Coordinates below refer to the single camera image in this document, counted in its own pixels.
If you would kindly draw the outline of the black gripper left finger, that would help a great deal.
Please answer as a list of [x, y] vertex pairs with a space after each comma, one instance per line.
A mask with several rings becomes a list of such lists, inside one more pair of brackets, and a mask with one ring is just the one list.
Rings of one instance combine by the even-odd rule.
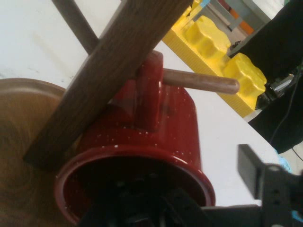
[[203, 227], [205, 214], [182, 188], [162, 191], [117, 187], [101, 190], [81, 227]]

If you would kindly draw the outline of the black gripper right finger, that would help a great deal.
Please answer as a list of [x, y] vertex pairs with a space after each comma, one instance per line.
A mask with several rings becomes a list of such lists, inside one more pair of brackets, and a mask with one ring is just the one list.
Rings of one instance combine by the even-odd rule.
[[238, 145], [237, 170], [249, 192], [261, 200], [263, 227], [292, 227], [293, 211], [303, 211], [303, 176], [266, 164], [247, 144]]

